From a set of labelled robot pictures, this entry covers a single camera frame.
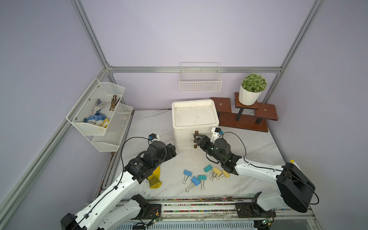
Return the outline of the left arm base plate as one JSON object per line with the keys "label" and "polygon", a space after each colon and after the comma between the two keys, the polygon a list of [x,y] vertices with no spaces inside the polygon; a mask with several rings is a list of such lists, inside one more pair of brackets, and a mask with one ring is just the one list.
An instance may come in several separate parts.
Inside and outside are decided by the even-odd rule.
{"label": "left arm base plate", "polygon": [[137,194],[132,197],[138,202],[140,207],[139,214],[133,219],[156,219],[161,215],[162,205],[149,203],[142,195]]}

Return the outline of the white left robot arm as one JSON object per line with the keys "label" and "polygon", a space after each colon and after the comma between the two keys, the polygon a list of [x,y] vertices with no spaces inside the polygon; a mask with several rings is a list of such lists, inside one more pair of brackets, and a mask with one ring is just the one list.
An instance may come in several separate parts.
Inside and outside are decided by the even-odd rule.
{"label": "white left robot arm", "polygon": [[175,146],[154,140],[124,166],[122,173],[98,198],[77,214],[66,214],[60,221],[63,230],[113,230],[127,220],[148,212],[146,199],[134,195],[126,205],[117,204],[164,162],[176,156]]}

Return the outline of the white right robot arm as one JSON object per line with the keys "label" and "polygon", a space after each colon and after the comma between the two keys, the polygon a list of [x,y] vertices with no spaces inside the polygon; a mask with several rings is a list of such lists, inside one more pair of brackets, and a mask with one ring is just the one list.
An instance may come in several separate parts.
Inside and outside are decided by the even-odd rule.
{"label": "white right robot arm", "polygon": [[297,212],[307,212],[315,195],[315,186],[296,163],[269,165],[245,159],[232,153],[230,144],[219,135],[211,139],[194,134],[194,140],[207,155],[213,157],[222,169],[237,176],[249,176],[277,186],[270,193],[258,192],[254,197],[256,206],[264,211],[289,207]]}

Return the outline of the white three-drawer cabinet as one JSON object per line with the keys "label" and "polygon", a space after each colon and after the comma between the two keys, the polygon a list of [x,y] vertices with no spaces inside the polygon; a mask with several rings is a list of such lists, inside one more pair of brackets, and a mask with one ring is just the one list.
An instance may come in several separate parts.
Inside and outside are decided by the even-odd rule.
{"label": "white three-drawer cabinet", "polygon": [[194,149],[196,133],[211,137],[211,130],[219,126],[215,103],[211,99],[173,102],[172,122],[177,151]]}

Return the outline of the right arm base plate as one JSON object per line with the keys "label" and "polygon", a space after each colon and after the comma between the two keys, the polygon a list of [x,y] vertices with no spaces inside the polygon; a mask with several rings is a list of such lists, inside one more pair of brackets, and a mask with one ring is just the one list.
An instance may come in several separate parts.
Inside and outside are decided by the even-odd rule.
{"label": "right arm base plate", "polygon": [[262,192],[256,193],[251,202],[236,203],[236,211],[239,218],[275,218],[273,210],[265,211],[258,204],[257,199]]}

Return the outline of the blue binder clip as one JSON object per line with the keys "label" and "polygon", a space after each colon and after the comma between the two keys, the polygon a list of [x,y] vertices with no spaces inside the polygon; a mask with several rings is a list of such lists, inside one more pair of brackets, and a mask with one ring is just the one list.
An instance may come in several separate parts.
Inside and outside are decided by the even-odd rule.
{"label": "blue binder clip", "polygon": [[192,176],[192,172],[189,171],[189,170],[184,170],[183,174],[184,174],[184,179],[183,179],[182,183],[186,184],[188,178],[190,178]]}
{"label": "blue binder clip", "polygon": [[191,183],[190,183],[190,185],[187,187],[187,189],[186,189],[186,192],[189,192],[190,191],[190,189],[191,188],[193,188],[194,186],[198,186],[198,185],[200,185],[200,181],[198,180],[198,178],[197,177],[195,177],[195,176],[193,176],[192,178],[191,178]]}

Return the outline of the yellow binder clip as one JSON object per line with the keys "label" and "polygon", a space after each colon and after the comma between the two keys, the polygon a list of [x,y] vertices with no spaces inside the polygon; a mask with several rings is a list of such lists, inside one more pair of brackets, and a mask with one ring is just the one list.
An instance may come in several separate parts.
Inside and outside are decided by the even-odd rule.
{"label": "yellow binder clip", "polygon": [[218,168],[214,167],[210,170],[212,172],[212,176],[210,177],[210,180],[213,181],[218,176],[222,175],[222,171]]}
{"label": "yellow binder clip", "polygon": [[230,174],[228,172],[226,172],[225,170],[222,170],[221,173],[216,177],[217,180],[219,180],[220,178],[229,178]]}

